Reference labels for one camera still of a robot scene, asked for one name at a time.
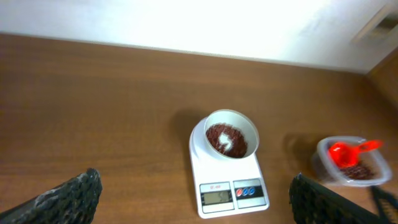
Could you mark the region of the red plastic scoop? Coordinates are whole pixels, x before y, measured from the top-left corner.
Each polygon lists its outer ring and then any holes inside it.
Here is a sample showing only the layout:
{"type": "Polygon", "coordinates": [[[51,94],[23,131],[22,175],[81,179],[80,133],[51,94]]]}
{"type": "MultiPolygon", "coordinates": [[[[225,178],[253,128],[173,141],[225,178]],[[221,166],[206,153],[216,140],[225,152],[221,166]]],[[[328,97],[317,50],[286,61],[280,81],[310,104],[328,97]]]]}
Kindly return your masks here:
{"type": "Polygon", "coordinates": [[[365,141],[355,146],[341,141],[334,143],[328,154],[339,169],[345,169],[358,165],[361,153],[379,149],[382,145],[380,140],[365,141]]]}

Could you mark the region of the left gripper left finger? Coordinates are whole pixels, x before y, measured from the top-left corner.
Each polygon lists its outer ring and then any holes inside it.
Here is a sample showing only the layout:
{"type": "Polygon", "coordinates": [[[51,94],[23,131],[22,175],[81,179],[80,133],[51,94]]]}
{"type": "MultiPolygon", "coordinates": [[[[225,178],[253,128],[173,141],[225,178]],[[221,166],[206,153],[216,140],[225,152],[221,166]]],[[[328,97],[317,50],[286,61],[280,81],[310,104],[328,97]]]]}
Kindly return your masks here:
{"type": "Polygon", "coordinates": [[[1,223],[91,223],[102,189],[100,173],[89,168],[40,195],[1,212],[1,223]]]}

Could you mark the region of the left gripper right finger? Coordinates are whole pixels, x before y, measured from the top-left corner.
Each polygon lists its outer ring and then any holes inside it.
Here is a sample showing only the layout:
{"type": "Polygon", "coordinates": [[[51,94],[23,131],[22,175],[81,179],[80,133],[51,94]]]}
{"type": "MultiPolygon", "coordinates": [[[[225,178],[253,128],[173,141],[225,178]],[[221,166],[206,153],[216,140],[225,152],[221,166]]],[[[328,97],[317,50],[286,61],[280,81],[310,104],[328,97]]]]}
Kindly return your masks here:
{"type": "Polygon", "coordinates": [[[308,177],[296,175],[289,188],[289,203],[294,221],[299,224],[394,224],[395,195],[369,187],[378,214],[360,207],[308,177]]]}

